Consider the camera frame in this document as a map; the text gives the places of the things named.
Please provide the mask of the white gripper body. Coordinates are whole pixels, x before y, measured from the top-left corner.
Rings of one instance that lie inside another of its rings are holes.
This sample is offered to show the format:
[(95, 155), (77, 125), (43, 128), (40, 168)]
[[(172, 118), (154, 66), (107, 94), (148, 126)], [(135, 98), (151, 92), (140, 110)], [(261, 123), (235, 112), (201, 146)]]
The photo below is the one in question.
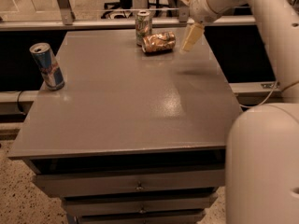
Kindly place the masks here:
[(221, 13), (217, 10), (217, 0), (191, 0), (190, 16), (201, 24), (210, 24), (221, 17)]

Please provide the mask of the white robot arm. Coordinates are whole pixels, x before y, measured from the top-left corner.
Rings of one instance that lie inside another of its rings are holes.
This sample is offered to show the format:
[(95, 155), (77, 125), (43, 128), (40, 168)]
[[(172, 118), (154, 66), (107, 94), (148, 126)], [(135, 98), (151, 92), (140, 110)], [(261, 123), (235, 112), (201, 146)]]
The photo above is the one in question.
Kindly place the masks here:
[(226, 224), (299, 224), (299, 15), (287, 0), (181, 0), (194, 23), (190, 50), (206, 26), (248, 4), (282, 92), (233, 124), (225, 164)]

